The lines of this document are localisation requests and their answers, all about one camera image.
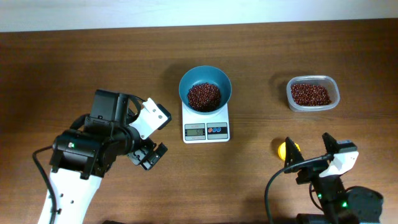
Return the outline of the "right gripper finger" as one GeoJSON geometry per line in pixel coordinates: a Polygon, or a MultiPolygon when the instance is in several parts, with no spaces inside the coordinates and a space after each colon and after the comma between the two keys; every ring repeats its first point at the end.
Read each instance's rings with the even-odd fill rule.
{"type": "Polygon", "coordinates": [[[327,154],[336,154],[339,151],[337,140],[329,133],[322,134],[322,139],[325,145],[327,154]]]}
{"type": "Polygon", "coordinates": [[[300,170],[302,168],[302,163],[304,158],[299,151],[299,148],[295,145],[291,138],[286,137],[285,139],[285,162],[284,168],[289,168],[290,170],[300,170]]]}

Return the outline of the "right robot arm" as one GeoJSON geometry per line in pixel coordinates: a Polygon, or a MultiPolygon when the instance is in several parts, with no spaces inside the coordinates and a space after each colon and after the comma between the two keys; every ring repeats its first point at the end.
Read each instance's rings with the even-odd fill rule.
{"type": "Polygon", "coordinates": [[[310,198],[316,193],[321,215],[299,213],[297,223],[379,223],[384,197],[377,191],[352,186],[345,188],[341,176],[355,165],[357,146],[350,140],[337,141],[322,135],[326,154],[316,161],[305,160],[291,138],[285,139],[285,171],[297,173],[297,184],[309,184],[310,198]]]}

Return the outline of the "yellow plastic measuring scoop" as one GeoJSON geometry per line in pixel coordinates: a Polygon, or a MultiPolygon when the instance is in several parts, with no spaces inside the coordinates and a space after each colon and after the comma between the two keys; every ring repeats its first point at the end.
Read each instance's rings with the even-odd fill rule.
{"type": "Polygon", "coordinates": [[[279,147],[278,147],[278,155],[279,157],[284,161],[286,157],[286,143],[283,142],[279,147]]]}

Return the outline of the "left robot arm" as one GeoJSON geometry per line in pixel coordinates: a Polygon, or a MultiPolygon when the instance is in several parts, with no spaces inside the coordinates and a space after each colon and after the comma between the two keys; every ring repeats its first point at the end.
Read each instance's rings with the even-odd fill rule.
{"type": "Polygon", "coordinates": [[[49,174],[32,155],[47,186],[39,223],[83,223],[101,181],[119,156],[152,169],[167,147],[154,143],[150,135],[171,119],[151,98],[96,90],[90,113],[77,118],[49,146],[49,174]]]}

